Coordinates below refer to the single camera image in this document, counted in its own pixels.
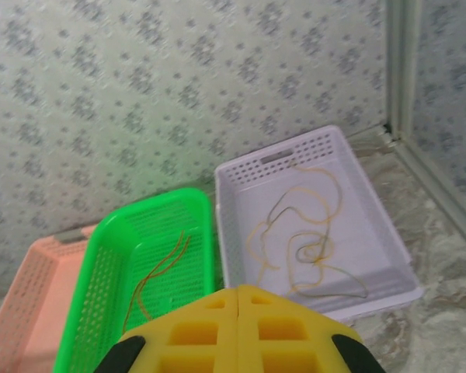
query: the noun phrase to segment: string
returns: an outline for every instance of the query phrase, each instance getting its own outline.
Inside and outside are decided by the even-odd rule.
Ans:
[[[346,271],[346,270],[344,270],[342,268],[338,268],[338,267],[330,266],[328,264],[324,264],[324,261],[329,260],[332,257],[332,255],[334,253],[334,250],[335,250],[334,242],[329,237],[329,233],[330,233],[331,223],[332,223],[333,219],[338,216],[338,214],[340,213],[340,211],[342,209],[342,205],[343,205],[342,204],[342,201],[343,201],[342,187],[340,186],[340,184],[339,184],[338,180],[335,178],[335,176],[326,169],[322,169],[322,168],[306,169],[306,168],[297,166],[295,164],[292,164],[291,166],[294,169],[298,170],[298,171],[323,173],[327,177],[329,177],[332,180],[332,182],[335,184],[336,190],[337,190],[337,193],[338,193],[337,206],[336,206],[335,211],[331,212],[329,204],[328,204],[327,200],[323,196],[321,196],[319,193],[317,193],[317,192],[315,192],[313,190],[309,190],[307,188],[303,188],[303,187],[299,187],[299,186],[293,186],[288,191],[283,193],[281,195],[280,199],[274,204],[273,208],[268,213],[266,220],[261,221],[252,230],[252,232],[250,233],[250,235],[247,238],[246,248],[247,248],[249,254],[255,260],[257,260],[258,262],[260,262],[262,264],[261,269],[259,271],[258,278],[257,278],[257,285],[259,286],[259,284],[260,284],[260,282],[261,282],[261,280],[262,280],[262,278],[264,276],[264,273],[265,273],[266,269],[268,269],[268,268],[271,269],[271,270],[279,270],[280,269],[280,267],[274,266],[268,261],[268,256],[267,256],[267,252],[266,252],[266,245],[265,245],[265,237],[266,237],[267,233],[270,231],[270,229],[274,226],[276,221],[283,214],[285,214],[287,211],[293,211],[293,212],[295,212],[297,214],[297,216],[299,218],[301,218],[303,221],[306,221],[307,223],[310,223],[310,224],[313,224],[313,225],[326,225],[326,230],[325,230],[325,233],[321,233],[321,232],[318,232],[318,231],[304,231],[304,232],[301,232],[301,233],[297,233],[296,235],[292,235],[292,237],[290,237],[290,239],[288,241],[288,244],[287,244],[287,269],[288,269],[288,277],[289,277],[289,284],[290,284],[290,293],[295,292],[295,293],[298,293],[298,294],[300,294],[302,296],[309,297],[309,298],[334,297],[334,296],[349,296],[349,297],[366,298],[369,295],[369,291],[367,290],[367,287],[366,287],[365,283],[362,282],[362,280],[360,280],[359,278],[353,276],[350,272],[348,272],[348,271]],[[289,207],[284,208],[274,219],[271,219],[271,215],[276,210],[276,208],[281,204],[281,202],[283,201],[285,196],[287,196],[289,193],[294,192],[294,191],[300,191],[302,193],[309,194],[309,195],[315,197],[316,199],[318,199],[318,201],[323,205],[323,207],[325,209],[326,219],[323,219],[323,220],[311,219],[307,215],[302,213],[300,210],[298,210],[296,207],[293,207],[293,206],[289,206]],[[256,233],[259,231],[259,229],[261,227],[263,227],[264,225],[266,225],[267,228],[263,233],[261,233],[261,236],[260,236],[261,253],[264,256],[263,258],[261,258],[260,256],[258,256],[252,250],[250,242],[252,241],[252,239],[256,235]],[[291,258],[290,248],[291,248],[291,243],[293,242],[293,240],[296,239],[297,237],[301,237],[303,235],[316,235],[316,236],[319,237],[319,240],[317,242],[309,243],[307,245],[304,245],[304,246],[300,247],[297,250],[297,252],[295,253],[295,259],[299,263],[312,264],[314,267],[317,267],[318,272],[319,272],[319,278],[314,283],[295,284],[294,279],[293,279],[293,277],[294,277],[293,268],[292,268],[291,260],[290,260],[290,258]],[[329,269],[332,269],[332,270],[339,271],[339,272],[351,277],[352,279],[354,279],[364,289],[364,295],[356,295],[356,294],[308,295],[308,294],[305,294],[305,293],[301,292],[301,289],[312,289],[312,288],[316,288],[317,286],[319,286],[324,281],[324,276],[325,276],[324,275],[324,273],[325,273],[324,269],[325,268],[329,268]]]
[[[124,318],[124,323],[123,323],[123,334],[126,332],[126,325],[127,325],[127,321],[130,317],[130,313],[131,313],[131,309],[133,308],[133,304],[134,304],[134,300],[135,300],[135,297],[137,298],[137,302],[138,302],[138,305],[140,307],[140,310],[142,311],[142,313],[145,315],[145,317],[147,318],[147,320],[150,320],[151,319],[151,316],[150,314],[148,313],[147,309],[145,308],[144,304],[143,304],[143,301],[141,300],[141,292],[143,290],[143,287],[147,284],[148,280],[150,280],[151,278],[155,278],[157,276],[161,276],[163,275],[165,272],[167,272],[169,269],[171,269],[175,264],[176,262],[181,258],[181,256],[184,254],[184,252],[186,251],[186,248],[188,247],[188,244],[190,243],[190,236],[188,236],[188,238],[186,239],[186,242],[185,242],[185,246],[183,247],[183,250],[181,251],[181,253],[171,262],[171,264],[169,264],[165,269],[161,270],[160,272],[156,273],[155,274],[155,271],[166,261],[168,260],[169,258],[171,258],[175,253],[176,253],[176,250],[181,246],[181,242],[183,240],[183,235],[184,235],[184,231],[181,231],[181,234],[179,236],[179,239],[178,239],[178,242],[176,243],[176,246],[174,247],[174,249],[168,254],[166,255],[155,267],[153,270],[150,271],[150,273],[145,276],[143,279],[141,279],[136,288],[134,289],[133,291],[133,294],[131,295],[131,299],[130,299],[130,305],[128,307],[128,310],[127,310],[127,313],[126,313],[126,317]]]

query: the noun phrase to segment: yellow plastic object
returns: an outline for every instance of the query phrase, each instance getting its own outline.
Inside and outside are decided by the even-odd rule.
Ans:
[[[250,285],[225,289],[125,333],[146,344],[130,373],[349,373],[331,338],[359,335]]]

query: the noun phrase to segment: plastic basket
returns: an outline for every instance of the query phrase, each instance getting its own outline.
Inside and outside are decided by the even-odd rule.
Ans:
[[[120,339],[138,282],[190,237],[183,257],[141,293],[152,317],[164,315],[214,291],[212,208],[196,189],[181,189],[123,207],[93,232],[76,285],[54,372],[93,373]],[[147,322],[134,306],[132,329]]]
[[[367,297],[321,297],[359,294],[357,281],[337,270],[327,270],[324,281],[311,290],[312,295],[320,295],[317,298],[290,292],[287,242],[296,233],[314,229],[291,211],[265,236],[270,262],[280,269],[267,270],[260,286],[339,320],[408,304],[421,296],[423,291],[409,265],[410,255],[342,132],[334,126],[269,146],[216,169],[217,223],[225,285],[257,283],[262,263],[247,252],[247,239],[291,187],[313,190],[328,201],[332,211],[335,209],[338,189],[332,180],[323,173],[302,172],[300,167],[324,169],[342,187],[342,208],[330,232],[335,252],[327,264],[361,279],[368,290]],[[322,204],[307,194],[289,193],[279,209],[287,206],[304,210],[313,218],[324,218]],[[308,243],[298,242],[299,247]],[[258,235],[250,247],[261,255]],[[317,276],[311,264],[295,262],[293,268],[300,282],[315,282]]]
[[[0,373],[52,372],[93,228],[68,232],[77,242],[51,236],[28,250],[0,308]]]

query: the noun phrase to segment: wall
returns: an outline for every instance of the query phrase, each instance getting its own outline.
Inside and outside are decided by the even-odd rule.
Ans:
[[[0,0],[0,278],[29,244],[384,122],[381,0]]]
[[[412,135],[466,196],[466,0],[425,0]]]

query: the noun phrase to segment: floor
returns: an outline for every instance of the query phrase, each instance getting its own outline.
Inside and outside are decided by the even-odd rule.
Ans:
[[[466,372],[466,242],[385,138],[368,131],[350,142],[412,254],[425,294],[406,309],[350,325],[387,373]],[[1,281],[0,304],[5,293]]]

